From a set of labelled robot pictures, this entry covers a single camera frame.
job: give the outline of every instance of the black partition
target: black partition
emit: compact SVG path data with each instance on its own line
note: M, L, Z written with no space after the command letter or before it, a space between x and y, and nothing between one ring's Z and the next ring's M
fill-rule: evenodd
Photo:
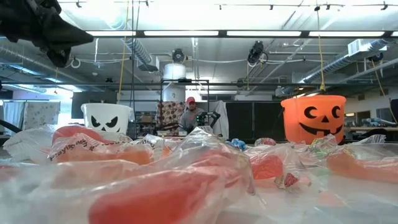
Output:
M285 140L284 117L280 103L254 104L254 138Z
M258 138L285 140L282 107L279 102L228 102L229 138L250 142Z
M252 139L252 103L226 103L229 138Z

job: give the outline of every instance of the red cap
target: red cap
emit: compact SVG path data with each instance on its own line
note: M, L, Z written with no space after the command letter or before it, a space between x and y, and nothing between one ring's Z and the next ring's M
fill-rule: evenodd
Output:
M195 99L192 96L188 97L188 99L187 99L187 103L188 104L191 103L191 102L195 102Z

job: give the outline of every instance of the window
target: window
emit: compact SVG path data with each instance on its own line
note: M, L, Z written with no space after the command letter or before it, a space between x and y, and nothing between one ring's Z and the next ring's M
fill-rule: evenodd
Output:
M391 116L390 108L380 108L376 110L376 116L380 119L394 122Z

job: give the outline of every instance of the white jack-o-lantern bucket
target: white jack-o-lantern bucket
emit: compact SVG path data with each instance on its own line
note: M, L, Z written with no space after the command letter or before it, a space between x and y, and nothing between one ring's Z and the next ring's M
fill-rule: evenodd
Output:
M109 103L86 103L81 106L85 126L97 130L126 133L132 108Z

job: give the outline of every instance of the gray shirt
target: gray shirt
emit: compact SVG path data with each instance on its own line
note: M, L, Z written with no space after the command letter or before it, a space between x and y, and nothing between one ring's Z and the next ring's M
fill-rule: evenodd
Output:
M180 124L186 128L186 129L190 129L192 127L196 127L197 126L197 115L201 114L202 112L205 112L204 110L202 110L201 108L195 108L193 111L190 111L189 109L187 109L184 114L181 115L180 118ZM183 128L179 128L179 131L186 131Z

